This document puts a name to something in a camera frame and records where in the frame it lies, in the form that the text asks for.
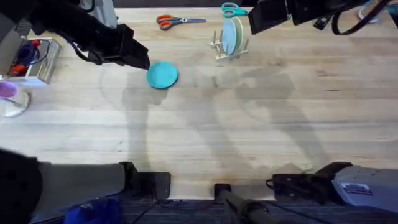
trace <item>dish rack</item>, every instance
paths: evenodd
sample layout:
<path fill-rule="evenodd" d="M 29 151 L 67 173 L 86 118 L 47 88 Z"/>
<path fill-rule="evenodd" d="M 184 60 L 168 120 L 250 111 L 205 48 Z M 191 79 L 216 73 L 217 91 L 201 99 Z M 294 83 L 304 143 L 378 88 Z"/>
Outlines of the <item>dish rack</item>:
<path fill-rule="evenodd" d="M 217 31 L 214 30 L 214 34 L 213 34 L 213 41 L 210 42 L 210 46 L 211 48 L 214 48 L 216 50 L 216 61 L 222 60 L 224 58 L 229 58 L 231 60 L 233 60 L 234 58 L 239 59 L 241 55 L 243 54 L 247 54 L 248 51 L 248 44 L 249 44 L 249 39 L 245 38 L 244 41 L 244 47 L 241 47 L 241 49 L 239 50 L 239 52 L 233 52 L 231 55 L 227 55 L 223 49 L 223 31 L 221 31 L 220 33 L 220 37 L 218 40 L 216 40 L 216 36 L 217 36 Z"/>

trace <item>blue fabric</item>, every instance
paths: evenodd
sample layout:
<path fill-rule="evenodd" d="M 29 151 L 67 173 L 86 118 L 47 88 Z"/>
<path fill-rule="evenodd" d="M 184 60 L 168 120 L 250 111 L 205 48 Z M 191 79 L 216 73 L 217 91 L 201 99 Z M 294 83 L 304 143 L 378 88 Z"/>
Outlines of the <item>blue fabric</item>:
<path fill-rule="evenodd" d="M 118 200 L 94 200 L 70 208 L 65 214 L 63 224 L 120 224 L 121 217 Z"/>

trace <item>black stand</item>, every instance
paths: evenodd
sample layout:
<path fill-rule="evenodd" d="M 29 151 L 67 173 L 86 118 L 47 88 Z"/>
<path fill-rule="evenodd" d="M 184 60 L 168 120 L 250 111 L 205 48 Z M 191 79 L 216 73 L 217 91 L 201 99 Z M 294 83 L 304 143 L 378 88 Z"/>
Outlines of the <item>black stand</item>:
<path fill-rule="evenodd" d="M 215 201 L 224 202 L 227 216 L 238 223 L 278 224 L 259 202 L 245 200 L 231 193 L 229 184 L 214 186 Z"/>

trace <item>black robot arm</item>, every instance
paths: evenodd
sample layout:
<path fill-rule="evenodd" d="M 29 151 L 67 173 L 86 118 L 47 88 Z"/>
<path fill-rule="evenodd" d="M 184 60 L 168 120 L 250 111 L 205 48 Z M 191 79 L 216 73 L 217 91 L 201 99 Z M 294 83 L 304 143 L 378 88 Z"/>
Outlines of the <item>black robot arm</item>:
<path fill-rule="evenodd" d="M 79 0 L 6 1 L 0 13 L 18 23 L 26 18 L 32 30 L 64 37 L 78 56 L 97 65 L 116 63 L 149 69 L 148 49 L 133 39 L 134 31 L 125 24 L 108 27 L 79 6 Z M 80 51 L 88 52 L 86 57 Z"/>

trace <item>purple cup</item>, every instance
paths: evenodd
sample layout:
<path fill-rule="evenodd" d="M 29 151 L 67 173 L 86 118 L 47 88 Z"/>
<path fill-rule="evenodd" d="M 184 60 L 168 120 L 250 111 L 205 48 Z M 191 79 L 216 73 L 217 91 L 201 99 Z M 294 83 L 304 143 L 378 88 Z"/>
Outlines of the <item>purple cup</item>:
<path fill-rule="evenodd" d="M 18 86 L 9 81 L 0 82 L 0 98 L 10 98 L 18 93 Z"/>

